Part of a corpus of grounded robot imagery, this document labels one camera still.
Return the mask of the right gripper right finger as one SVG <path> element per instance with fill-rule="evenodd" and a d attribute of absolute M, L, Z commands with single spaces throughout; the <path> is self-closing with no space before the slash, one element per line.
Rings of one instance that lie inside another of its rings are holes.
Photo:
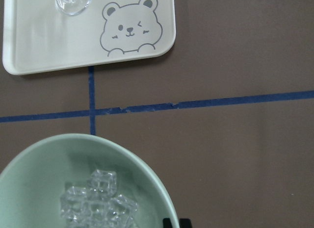
<path fill-rule="evenodd" d="M 192 223 L 189 218 L 180 218 L 179 224 L 180 228 L 192 228 Z"/>

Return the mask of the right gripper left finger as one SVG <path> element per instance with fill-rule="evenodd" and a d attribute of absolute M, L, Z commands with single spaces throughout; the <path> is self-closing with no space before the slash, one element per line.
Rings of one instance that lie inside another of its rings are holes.
<path fill-rule="evenodd" d="M 163 228 L 172 228 L 172 223 L 170 218 L 164 218 L 162 220 Z"/>

